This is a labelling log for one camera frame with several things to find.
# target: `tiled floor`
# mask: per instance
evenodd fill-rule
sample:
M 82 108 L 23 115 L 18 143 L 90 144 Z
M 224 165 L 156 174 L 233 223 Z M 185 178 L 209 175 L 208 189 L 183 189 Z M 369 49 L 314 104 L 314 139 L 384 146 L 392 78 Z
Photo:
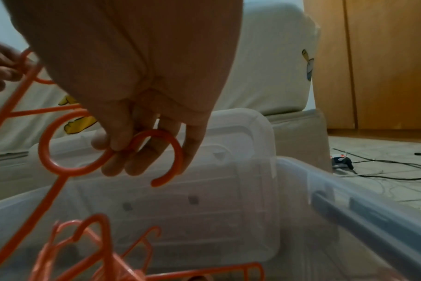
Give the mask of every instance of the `tiled floor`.
M 347 151 L 359 156 L 378 160 L 393 160 L 421 164 L 420 143 L 392 142 L 371 139 L 330 137 L 331 154 L 340 154 L 334 149 Z M 352 162 L 363 161 L 358 157 L 348 155 Z M 360 175 L 379 174 L 395 178 L 421 178 L 421 170 L 393 163 L 363 162 L 354 164 L 355 171 Z M 363 178 L 346 176 L 352 181 L 378 194 L 383 194 L 401 204 L 421 210 L 421 181 L 397 181 L 378 178 Z

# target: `human hand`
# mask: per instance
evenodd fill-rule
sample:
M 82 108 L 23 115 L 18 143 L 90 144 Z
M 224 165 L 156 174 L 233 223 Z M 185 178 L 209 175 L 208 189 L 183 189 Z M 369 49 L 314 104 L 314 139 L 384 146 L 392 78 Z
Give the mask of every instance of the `human hand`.
M 121 151 L 135 133 L 177 135 L 192 161 L 235 56 L 242 0 L 4 0 L 52 79 L 102 125 L 97 149 Z M 139 175 L 168 146 L 152 138 L 102 168 Z
M 0 43 L 0 92 L 6 87 L 5 81 L 19 81 L 22 73 L 16 69 L 19 52 Z

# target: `wooden wardrobe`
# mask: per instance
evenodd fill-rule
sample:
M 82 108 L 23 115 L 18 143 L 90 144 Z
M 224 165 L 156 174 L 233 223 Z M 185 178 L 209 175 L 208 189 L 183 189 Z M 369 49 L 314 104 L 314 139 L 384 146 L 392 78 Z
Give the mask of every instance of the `wooden wardrobe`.
M 421 133 L 421 0 L 304 0 L 329 129 Z

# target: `wooden panel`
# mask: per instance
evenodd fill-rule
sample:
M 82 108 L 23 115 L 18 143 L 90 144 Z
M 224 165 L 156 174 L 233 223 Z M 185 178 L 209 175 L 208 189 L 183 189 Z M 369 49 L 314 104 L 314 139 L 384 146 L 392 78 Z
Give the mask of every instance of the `wooden panel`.
M 421 0 L 346 0 L 360 129 L 421 129 Z
M 304 10 L 321 28 L 313 76 L 316 107 L 328 128 L 354 128 L 343 1 L 304 0 Z

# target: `electrical cord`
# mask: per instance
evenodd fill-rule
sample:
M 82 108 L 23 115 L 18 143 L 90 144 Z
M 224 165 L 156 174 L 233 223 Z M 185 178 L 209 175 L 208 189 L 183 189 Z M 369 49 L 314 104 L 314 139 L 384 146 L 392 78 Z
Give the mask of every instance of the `electrical cord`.
M 354 163 L 363 163 L 363 162 L 381 162 L 381 163 L 391 163 L 391 164 L 401 164 L 401 165 L 405 165 L 405 166 L 410 166 L 416 169 L 421 169 L 421 165 L 417 164 L 417 163 L 408 163 L 408 162 L 399 162 L 399 161 L 392 161 L 392 160 L 377 160 L 377 159 L 370 159 L 370 158 L 366 158 L 360 155 L 356 155 L 353 153 L 349 153 L 347 151 L 343 151 L 340 149 L 336 149 L 333 148 L 333 150 L 342 152 L 342 153 L 346 153 L 347 155 L 352 155 L 361 159 L 364 159 L 365 161 L 359 161 L 359 162 L 354 162 Z M 382 175 L 378 175 L 378 174 L 370 174 L 370 175 L 355 175 L 355 176 L 359 176 L 359 177 L 363 177 L 363 178 L 380 178 L 380 179 L 388 179 L 388 180 L 396 180 L 396 181 L 421 181 L 421 178 L 395 178 L 395 177 L 388 177 L 388 176 L 382 176 Z

